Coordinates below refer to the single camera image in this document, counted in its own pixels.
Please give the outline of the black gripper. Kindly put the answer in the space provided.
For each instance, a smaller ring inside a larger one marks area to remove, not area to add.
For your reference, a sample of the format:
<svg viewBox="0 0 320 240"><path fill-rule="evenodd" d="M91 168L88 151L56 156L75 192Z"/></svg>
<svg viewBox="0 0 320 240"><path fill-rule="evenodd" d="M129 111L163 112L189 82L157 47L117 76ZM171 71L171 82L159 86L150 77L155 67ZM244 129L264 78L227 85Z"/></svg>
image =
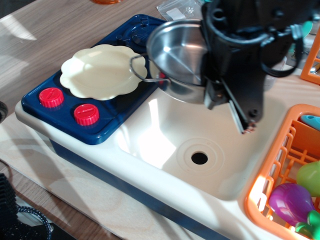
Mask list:
<svg viewBox="0 0 320 240"><path fill-rule="evenodd" d="M201 11L208 49L201 73L206 84L203 103L209 110L229 103L239 131L251 133L263 116L266 74L259 52L267 34L258 27L231 30L222 4L205 4Z"/></svg>

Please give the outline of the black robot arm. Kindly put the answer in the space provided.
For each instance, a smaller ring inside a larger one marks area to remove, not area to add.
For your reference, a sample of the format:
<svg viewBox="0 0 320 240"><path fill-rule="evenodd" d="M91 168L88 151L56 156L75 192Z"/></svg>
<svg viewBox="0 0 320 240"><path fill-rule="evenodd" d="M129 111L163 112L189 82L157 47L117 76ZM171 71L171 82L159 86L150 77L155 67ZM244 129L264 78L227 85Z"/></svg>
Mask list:
<svg viewBox="0 0 320 240"><path fill-rule="evenodd" d="M265 79L291 75L277 70L290 47L304 52L303 24L320 18L317 0L214 0L202 6L205 105L229 103L241 133L263 117Z"/></svg>

